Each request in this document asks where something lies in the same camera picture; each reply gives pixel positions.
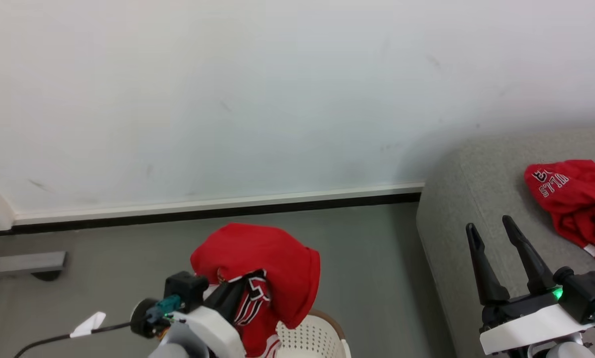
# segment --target white baseboard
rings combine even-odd
[[[237,197],[233,199],[217,199],[205,201],[172,202],[169,204],[150,204],[125,206],[109,209],[86,209],[74,211],[59,211],[49,213],[17,214],[15,225],[47,224],[50,222],[66,222],[76,220],[94,220],[98,218],[132,217],[140,215],[155,215],[180,213],[184,211],[201,211],[211,209],[243,208],[270,204],[289,204],[293,202],[309,202],[332,199],[350,199],[378,195],[392,195],[397,193],[416,193],[423,189],[423,182],[405,183],[398,185],[371,186],[367,188],[353,188],[341,190],[327,190],[322,192],[287,193],[279,195],[264,195],[254,197]]]

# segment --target red cloth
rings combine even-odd
[[[278,320],[289,329],[302,323],[320,284],[318,252],[275,227],[229,224],[194,251],[191,265],[212,284],[262,270],[262,277],[247,278],[249,290],[236,317],[248,357],[273,355]]]
[[[530,165],[525,183],[552,215],[554,228],[595,258],[595,163],[572,160]]]

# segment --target white wall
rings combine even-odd
[[[0,0],[18,213],[425,179],[595,122],[595,0]]]

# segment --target baseboard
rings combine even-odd
[[[1,235],[65,231],[195,220],[199,218],[256,215],[284,211],[339,208],[418,201],[423,182],[372,186],[323,192],[303,192],[235,199],[175,202],[122,208],[18,214],[15,224]]]

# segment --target gray floor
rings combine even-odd
[[[0,358],[68,333],[95,311],[125,322],[138,301],[160,297],[164,279],[191,270],[191,252],[227,222],[285,229],[318,250],[315,308],[347,334],[353,357],[454,357],[415,226],[416,203],[216,218],[0,238],[0,255],[68,250],[58,281],[0,279]],[[138,358],[157,342],[129,329],[56,342],[29,358]]]

